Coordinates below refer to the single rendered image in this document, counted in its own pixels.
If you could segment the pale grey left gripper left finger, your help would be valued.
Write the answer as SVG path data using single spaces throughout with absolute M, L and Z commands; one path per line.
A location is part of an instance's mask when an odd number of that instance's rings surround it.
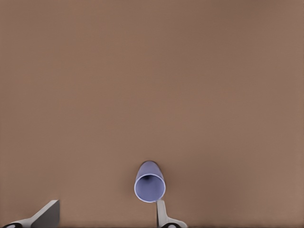
M 2 228 L 58 228 L 60 200 L 51 200 L 30 218 L 11 222 Z

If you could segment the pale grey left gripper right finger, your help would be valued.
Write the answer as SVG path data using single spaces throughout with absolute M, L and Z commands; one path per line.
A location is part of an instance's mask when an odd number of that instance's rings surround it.
M 156 201 L 157 228 L 188 228 L 188 225 L 180 220 L 170 218 L 167 215 L 164 200 Z

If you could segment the lavender blue cup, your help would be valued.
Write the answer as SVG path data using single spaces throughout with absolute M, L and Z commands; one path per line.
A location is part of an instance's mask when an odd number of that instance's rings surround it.
M 161 200 L 166 191 L 166 184 L 162 171 L 154 161 L 145 161 L 138 169 L 134 193 L 136 197 L 147 203 Z

